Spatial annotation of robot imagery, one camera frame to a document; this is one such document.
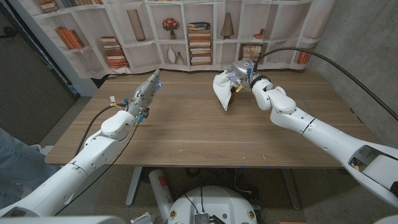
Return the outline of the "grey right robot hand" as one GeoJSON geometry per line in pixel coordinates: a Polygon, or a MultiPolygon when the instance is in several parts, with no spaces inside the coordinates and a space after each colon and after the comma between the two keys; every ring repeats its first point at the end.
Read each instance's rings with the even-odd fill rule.
{"type": "Polygon", "coordinates": [[[255,84],[260,83],[265,91],[271,90],[273,84],[270,79],[265,75],[261,75],[259,72],[254,71],[255,63],[252,60],[244,59],[238,60],[231,64],[231,67],[227,69],[229,73],[229,79],[236,86],[245,86],[248,89],[252,89],[255,84]]]}

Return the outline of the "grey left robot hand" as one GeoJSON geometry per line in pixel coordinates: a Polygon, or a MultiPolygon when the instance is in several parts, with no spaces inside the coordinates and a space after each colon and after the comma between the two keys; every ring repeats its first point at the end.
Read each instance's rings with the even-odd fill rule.
{"type": "Polygon", "coordinates": [[[152,103],[156,91],[162,87],[160,70],[156,70],[144,83],[140,84],[126,106],[126,111],[133,115],[137,123],[142,122],[149,115],[149,105],[152,103]]]}

